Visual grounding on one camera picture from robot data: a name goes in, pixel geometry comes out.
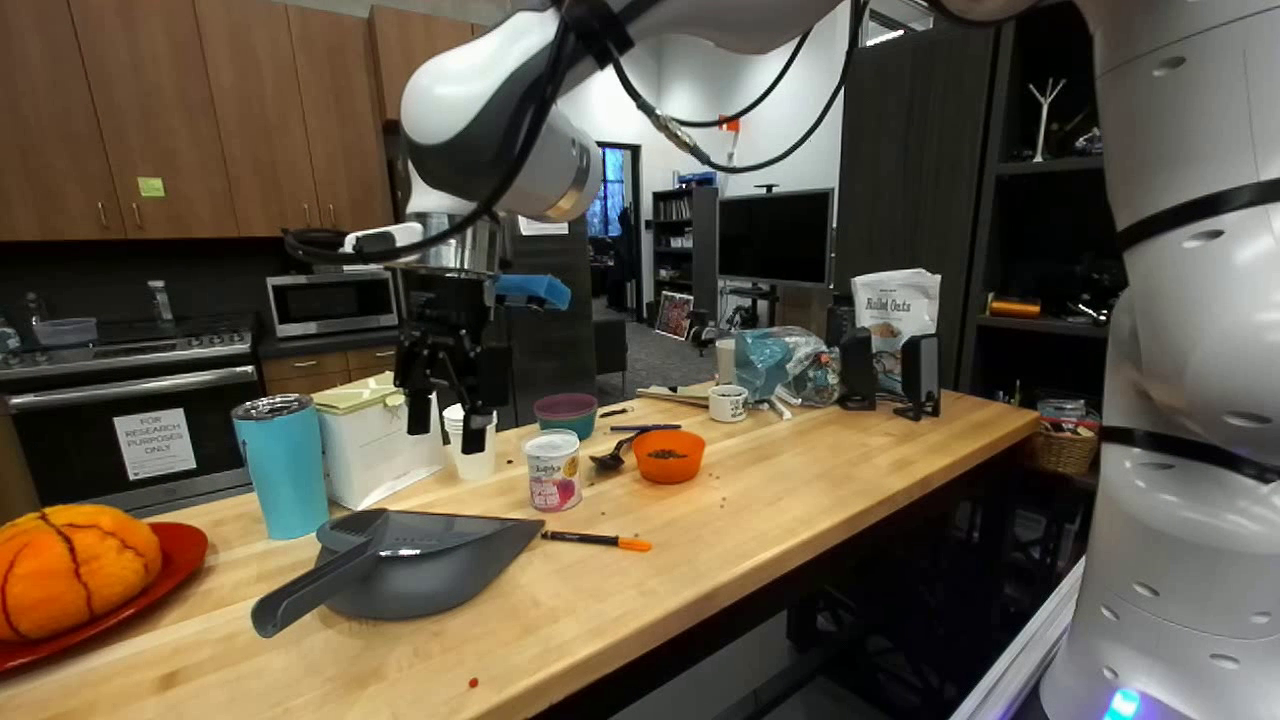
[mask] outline turquoise tumbler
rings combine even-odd
[[[313,535],[326,521],[321,411],[313,399],[260,397],[230,409],[230,424],[266,535]]]

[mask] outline wooden countertop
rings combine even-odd
[[[955,391],[925,424],[887,409],[757,411],[742,424],[708,424],[699,409],[663,399],[629,409],[629,424],[704,434],[704,471],[645,486],[629,461],[548,530],[641,534],[650,552],[530,545],[457,614],[361,624],[321,609],[260,641],[246,609],[299,578],[317,540],[262,540],[250,498],[215,502],[166,516],[206,534],[203,578],[107,644],[0,680],[0,715],[530,715],[1035,430],[1025,409]],[[499,434],[503,471],[484,486],[440,471],[386,503],[530,516],[526,436]]]

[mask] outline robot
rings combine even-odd
[[[926,5],[998,26],[1045,0]],[[593,200],[597,171],[557,98],[593,72],[589,61],[613,64],[658,33],[768,51],[832,9],[559,0],[516,12],[413,78],[399,114],[417,144],[408,212],[569,222]],[[1088,572],[1038,710],[1055,720],[1280,715],[1280,86],[1267,78],[1280,0],[1077,9],[1097,41],[1128,291],[1111,312]],[[353,234],[343,251],[379,262],[433,243],[422,228]],[[433,333],[477,335],[468,312],[480,307],[462,303]]]

